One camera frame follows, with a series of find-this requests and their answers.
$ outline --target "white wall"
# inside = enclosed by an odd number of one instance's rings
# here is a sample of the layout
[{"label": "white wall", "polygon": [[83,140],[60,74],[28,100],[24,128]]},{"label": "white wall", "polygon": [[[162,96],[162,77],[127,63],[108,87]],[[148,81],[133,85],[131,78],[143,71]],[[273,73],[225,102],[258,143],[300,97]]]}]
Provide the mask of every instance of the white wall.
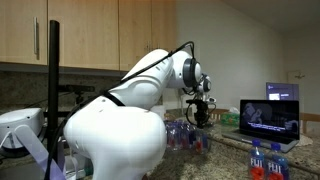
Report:
[{"label": "white wall", "polygon": [[[241,98],[263,99],[267,81],[286,81],[278,33],[220,1],[178,0],[177,7],[178,44],[195,42],[219,108],[238,108]],[[180,107],[178,97],[167,89],[164,105]]]},{"label": "white wall", "polygon": [[[302,112],[320,114],[320,24],[285,34],[285,70],[301,72],[293,79],[300,86]],[[309,123],[308,131],[320,135],[320,123]]]}]

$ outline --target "kitchen cabinet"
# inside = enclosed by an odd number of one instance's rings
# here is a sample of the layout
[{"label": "kitchen cabinet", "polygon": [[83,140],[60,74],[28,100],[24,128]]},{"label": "kitchen cabinet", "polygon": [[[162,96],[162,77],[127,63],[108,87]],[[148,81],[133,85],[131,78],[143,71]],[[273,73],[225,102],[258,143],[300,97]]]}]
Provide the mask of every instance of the kitchen cabinet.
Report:
[{"label": "kitchen cabinet", "polygon": [[174,0],[119,0],[120,70],[130,70],[153,49],[175,48]]},{"label": "kitchen cabinet", "polygon": [[60,23],[60,66],[119,70],[118,0],[48,0]]},{"label": "kitchen cabinet", "polygon": [[0,0],[0,62],[47,64],[47,1]]}]

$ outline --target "laptop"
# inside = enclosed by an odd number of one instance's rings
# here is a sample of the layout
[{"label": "laptop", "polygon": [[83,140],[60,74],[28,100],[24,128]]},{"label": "laptop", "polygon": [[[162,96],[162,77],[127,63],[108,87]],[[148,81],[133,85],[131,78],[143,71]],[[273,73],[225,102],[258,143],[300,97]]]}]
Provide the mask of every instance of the laptop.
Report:
[{"label": "laptop", "polygon": [[239,129],[222,132],[222,136],[246,143],[260,139],[261,146],[281,145],[287,153],[300,139],[299,101],[240,100]]}]

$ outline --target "cardboard box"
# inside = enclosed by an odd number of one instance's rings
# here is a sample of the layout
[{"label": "cardboard box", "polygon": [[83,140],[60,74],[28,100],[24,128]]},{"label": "cardboard box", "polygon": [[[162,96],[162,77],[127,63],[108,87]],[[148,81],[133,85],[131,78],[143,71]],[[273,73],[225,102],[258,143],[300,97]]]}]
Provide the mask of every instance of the cardboard box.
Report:
[{"label": "cardboard box", "polygon": [[230,125],[230,126],[239,126],[239,114],[234,113],[223,113],[220,116],[221,124]]}]

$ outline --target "black pole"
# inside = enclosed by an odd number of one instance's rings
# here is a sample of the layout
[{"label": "black pole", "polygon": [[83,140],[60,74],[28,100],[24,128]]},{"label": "black pole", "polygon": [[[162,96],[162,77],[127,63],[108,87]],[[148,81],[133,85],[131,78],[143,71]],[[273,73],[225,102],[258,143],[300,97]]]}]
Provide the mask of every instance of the black pole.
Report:
[{"label": "black pole", "polygon": [[[48,127],[47,149],[52,149],[54,134],[58,128],[58,85],[59,85],[59,27],[57,21],[51,20],[49,27],[49,86],[48,86]],[[57,162],[57,151],[53,155]]]}]

